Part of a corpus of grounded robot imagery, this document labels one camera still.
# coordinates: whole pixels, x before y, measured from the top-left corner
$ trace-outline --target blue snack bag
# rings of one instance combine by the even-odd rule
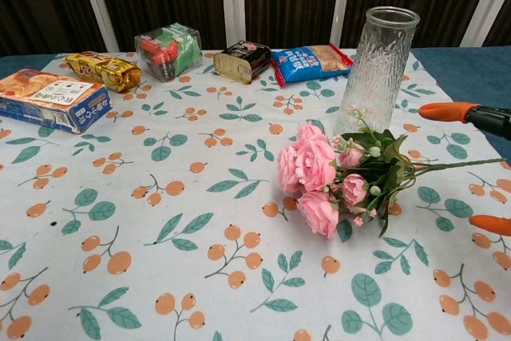
[[[353,61],[330,44],[272,51],[271,64],[275,68],[277,82],[284,87],[293,81],[323,79],[349,73]]]

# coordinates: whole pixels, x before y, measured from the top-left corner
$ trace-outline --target floral tablecloth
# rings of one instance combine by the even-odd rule
[[[136,61],[133,53],[119,54]],[[71,75],[62,57],[45,70]],[[509,339],[506,163],[421,177],[389,230],[311,233],[276,182],[299,124],[332,132],[347,80],[279,89],[216,76],[212,53],[169,83],[144,74],[85,134],[0,121],[0,339]],[[421,162],[498,157],[412,56],[391,130]]]

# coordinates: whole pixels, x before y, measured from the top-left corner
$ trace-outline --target vase rim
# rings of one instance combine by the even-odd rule
[[[421,20],[412,10],[393,6],[370,8],[366,12],[366,18],[379,26],[403,29],[415,27]]]

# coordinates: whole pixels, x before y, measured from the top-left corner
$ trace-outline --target textured glass vase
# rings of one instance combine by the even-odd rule
[[[380,132],[389,128],[419,20],[415,12],[397,7],[375,7],[366,12],[335,134],[359,130],[356,120],[346,113],[352,105],[365,110],[365,121],[372,128]]]

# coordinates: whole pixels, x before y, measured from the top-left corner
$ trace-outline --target blue table surface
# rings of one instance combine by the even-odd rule
[[[415,57],[454,101],[511,108],[511,46],[416,48]],[[0,57],[0,78],[19,69],[42,69],[56,56]],[[490,144],[511,160],[511,141],[485,133]]]

